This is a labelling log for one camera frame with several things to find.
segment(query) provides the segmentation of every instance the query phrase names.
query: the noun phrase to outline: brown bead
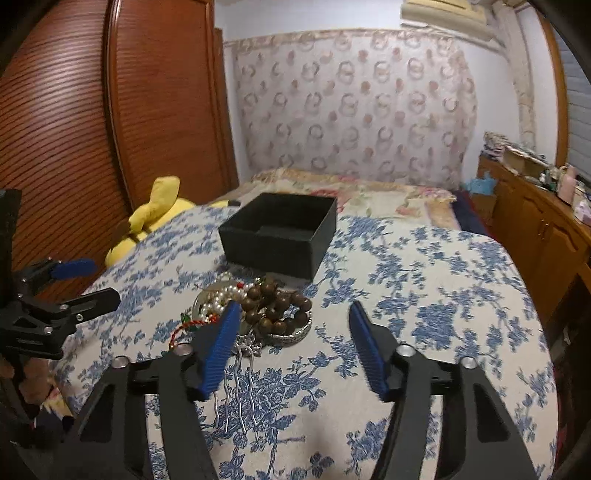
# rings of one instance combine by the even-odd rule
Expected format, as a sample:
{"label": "brown bead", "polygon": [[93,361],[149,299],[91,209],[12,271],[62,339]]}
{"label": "brown bead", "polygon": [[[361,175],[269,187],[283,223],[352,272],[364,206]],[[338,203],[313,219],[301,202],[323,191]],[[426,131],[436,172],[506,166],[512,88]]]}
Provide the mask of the brown bead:
{"label": "brown bead", "polygon": [[259,309],[261,309],[263,307],[268,307],[274,301],[275,301],[275,298],[273,298],[273,297],[263,297],[263,298],[261,298],[261,300],[259,301]]}
{"label": "brown bead", "polygon": [[285,335],[286,331],[287,325],[285,324],[285,322],[275,322],[273,324],[273,333],[275,335]]}
{"label": "brown bead", "polygon": [[309,299],[304,299],[304,301],[300,304],[300,310],[304,312],[309,312],[312,308],[312,302]]}
{"label": "brown bead", "polygon": [[305,299],[306,298],[298,291],[291,294],[291,303],[296,307],[299,307]]}
{"label": "brown bead", "polygon": [[290,306],[290,301],[284,296],[278,296],[275,299],[275,309],[281,312],[286,311]]}
{"label": "brown bead", "polygon": [[308,316],[303,310],[298,310],[294,315],[294,323],[297,328],[302,328],[308,323]]}
{"label": "brown bead", "polygon": [[249,312],[250,310],[253,310],[254,308],[256,308],[256,302],[251,299],[242,300],[241,305],[242,305],[242,310],[244,310],[245,312]]}
{"label": "brown bead", "polygon": [[273,330],[273,323],[268,318],[263,318],[258,324],[259,333],[268,335]]}
{"label": "brown bead", "polygon": [[251,300],[258,300],[261,298],[261,289],[259,287],[249,288],[246,295],[248,295],[248,298]]}
{"label": "brown bead", "polygon": [[290,317],[284,320],[283,323],[285,323],[285,335],[291,335],[296,331],[296,323],[293,318]]}
{"label": "brown bead", "polygon": [[249,325],[256,325],[261,320],[261,315],[256,310],[249,310],[244,316],[244,321]]}
{"label": "brown bead", "polygon": [[261,284],[261,293],[265,297],[268,297],[275,293],[276,288],[277,286],[274,283],[264,282],[263,284]]}
{"label": "brown bead", "polygon": [[283,312],[275,310],[274,308],[269,308],[265,312],[265,317],[267,317],[272,322],[276,322],[278,320],[281,320],[281,317],[283,317]]}

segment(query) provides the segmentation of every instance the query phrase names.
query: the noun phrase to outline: white wall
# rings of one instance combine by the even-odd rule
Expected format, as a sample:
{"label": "white wall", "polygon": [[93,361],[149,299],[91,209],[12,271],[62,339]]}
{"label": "white wall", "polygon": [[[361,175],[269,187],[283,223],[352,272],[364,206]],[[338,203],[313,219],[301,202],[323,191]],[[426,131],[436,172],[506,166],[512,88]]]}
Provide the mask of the white wall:
{"label": "white wall", "polygon": [[535,141],[538,153],[556,161],[558,102],[554,67],[540,19],[533,7],[517,14],[525,37],[534,82]]}
{"label": "white wall", "polygon": [[[278,33],[337,28],[400,28],[402,0],[216,0],[216,26],[226,41]],[[519,140],[519,111],[512,74],[505,57],[462,42],[476,83],[478,119],[464,159],[464,180],[474,178],[487,130]],[[228,103],[238,175],[248,181],[251,172],[234,87],[233,60],[226,49]]]}

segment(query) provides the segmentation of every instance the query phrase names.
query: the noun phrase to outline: wooden wardrobe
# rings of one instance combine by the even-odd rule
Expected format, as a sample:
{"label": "wooden wardrobe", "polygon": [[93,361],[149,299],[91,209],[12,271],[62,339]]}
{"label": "wooden wardrobe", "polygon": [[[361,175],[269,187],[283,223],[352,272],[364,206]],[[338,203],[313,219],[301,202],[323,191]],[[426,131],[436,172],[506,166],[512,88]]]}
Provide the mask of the wooden wardrobe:
{"label": "wooden wardrobe", "polygon": [[102,266],[156,177],[178,176],[197,204],[235,188],[223,82],[213,0],[55,3],[0,77],[0,188],[23,192],[14,267],[48,255]]}

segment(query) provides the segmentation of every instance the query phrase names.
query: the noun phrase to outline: stuffed toy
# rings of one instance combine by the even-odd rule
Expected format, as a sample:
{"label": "stuffed toy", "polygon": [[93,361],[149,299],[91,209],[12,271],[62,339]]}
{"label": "stuffed toy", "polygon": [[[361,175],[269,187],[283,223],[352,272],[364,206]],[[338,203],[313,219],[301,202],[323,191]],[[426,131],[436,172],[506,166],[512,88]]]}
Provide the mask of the stuffed toy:
{"label": "stuffed toy", "polygon": [[123,259],[151,232],[195,206],[189,200],[177,198],[180,187],[178,177],[159,177],[152,185],[150,201],[139,207],[128,220],[123,220],[115,229],[113,243],[105,258],[107,268]]}

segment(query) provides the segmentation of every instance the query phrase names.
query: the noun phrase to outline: wooden sliding door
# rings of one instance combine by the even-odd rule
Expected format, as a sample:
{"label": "wooden sliding door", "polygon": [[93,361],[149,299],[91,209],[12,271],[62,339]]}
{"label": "wooden sliding door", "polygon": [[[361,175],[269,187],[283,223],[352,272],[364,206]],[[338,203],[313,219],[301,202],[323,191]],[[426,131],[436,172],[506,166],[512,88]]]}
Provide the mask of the wooden sliding door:
{"label": "wooden sliding door", "polygon": [[114,0],[106,45],[111,127],[133,206],[163,175],[181,178],[180,196],[195,203],[230,190],[236,174],[220,127],[213,1]]}

